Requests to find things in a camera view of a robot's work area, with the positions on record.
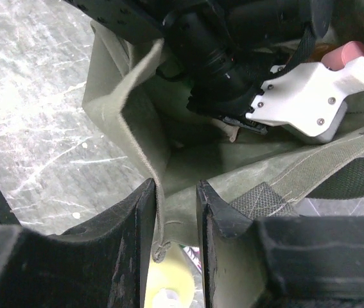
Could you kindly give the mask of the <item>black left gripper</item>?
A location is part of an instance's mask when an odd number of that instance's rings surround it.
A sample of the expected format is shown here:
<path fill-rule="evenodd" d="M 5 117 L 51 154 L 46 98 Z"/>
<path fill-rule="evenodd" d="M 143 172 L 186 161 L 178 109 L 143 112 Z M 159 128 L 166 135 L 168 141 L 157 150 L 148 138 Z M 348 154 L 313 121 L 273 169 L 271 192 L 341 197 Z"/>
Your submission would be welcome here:
<path fill-rule="evenodd" d="M 273 65 L 284 63 L 284 1 L 163 1 L 165 41 L 193 82 L 187 107 L 242 116 Z"/>

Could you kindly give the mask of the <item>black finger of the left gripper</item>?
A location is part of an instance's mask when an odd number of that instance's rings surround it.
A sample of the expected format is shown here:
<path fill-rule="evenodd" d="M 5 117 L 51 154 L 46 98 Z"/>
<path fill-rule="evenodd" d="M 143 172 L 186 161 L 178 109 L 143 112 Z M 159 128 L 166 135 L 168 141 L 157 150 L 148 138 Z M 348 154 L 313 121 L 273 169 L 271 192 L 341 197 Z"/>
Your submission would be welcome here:
<path fill-rule="evenodd" d="M 142 44 L 164 36 L 162 26 L 146 11 L 142 1 L 67 0 L 66 2 L 131 44 Z"/>

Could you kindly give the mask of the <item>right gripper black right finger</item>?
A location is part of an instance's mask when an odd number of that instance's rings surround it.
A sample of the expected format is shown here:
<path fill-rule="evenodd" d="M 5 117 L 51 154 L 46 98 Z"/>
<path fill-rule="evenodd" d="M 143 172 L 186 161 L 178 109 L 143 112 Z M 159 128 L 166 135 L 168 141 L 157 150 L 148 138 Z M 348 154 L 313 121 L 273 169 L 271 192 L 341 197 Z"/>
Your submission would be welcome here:
<path fill-rule="evenodd" d="M 206 307 L 364 307 L 364 216 L 251 220 L 196 187 Z"/>

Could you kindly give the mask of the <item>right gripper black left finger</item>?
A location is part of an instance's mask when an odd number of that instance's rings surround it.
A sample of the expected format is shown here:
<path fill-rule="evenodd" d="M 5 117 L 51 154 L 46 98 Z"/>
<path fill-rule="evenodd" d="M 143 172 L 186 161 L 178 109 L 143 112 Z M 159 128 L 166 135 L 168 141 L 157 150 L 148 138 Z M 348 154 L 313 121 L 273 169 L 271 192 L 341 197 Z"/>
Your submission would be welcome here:
<path fill-rule="evenodd" d="M 0 307 L 142 307 L 155 182 L 60 235 L 0 226 Z"/>

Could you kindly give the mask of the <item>olive green canvas bag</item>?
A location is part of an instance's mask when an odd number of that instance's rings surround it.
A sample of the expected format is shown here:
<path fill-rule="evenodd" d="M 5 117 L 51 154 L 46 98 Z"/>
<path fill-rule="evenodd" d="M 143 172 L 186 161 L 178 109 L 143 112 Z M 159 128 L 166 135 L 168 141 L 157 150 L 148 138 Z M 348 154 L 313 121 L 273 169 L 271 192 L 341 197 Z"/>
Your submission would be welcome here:
<path fill-rule="evenodd" d="M 161 40 L 132 45 L 91 22 L 94 43 L 82 107 L 91 121 L 156 185 L 152 257 L 161 262 L 172 243 L 198 246 L 196 185 L 215 191 L 250 219 L 294 216 L 311 193 L 356 158 L 364 157 L 364 94 L 336 139 L 300 146 L 282 131 L 242 132 L 230 142 L 217 127 L 168 117 L 162 108 L 186 97 L 153 72 L 168 58 Z"/>

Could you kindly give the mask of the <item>orange bottle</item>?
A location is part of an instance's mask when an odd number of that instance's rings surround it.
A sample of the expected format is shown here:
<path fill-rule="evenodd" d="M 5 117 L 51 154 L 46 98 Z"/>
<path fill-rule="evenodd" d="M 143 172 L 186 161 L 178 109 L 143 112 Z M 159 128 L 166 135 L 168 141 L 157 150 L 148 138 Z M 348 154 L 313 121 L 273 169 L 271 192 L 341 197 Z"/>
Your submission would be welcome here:
<path fill-rule="evenodd" d="M 362 42 L 350 41 L 341 46 L 318 43 L 308 58 L 308 62 L 322 62 L 326 68 L 339 71 L 348 62 L 361 56 L 364 56 L 364 44 Z"/>

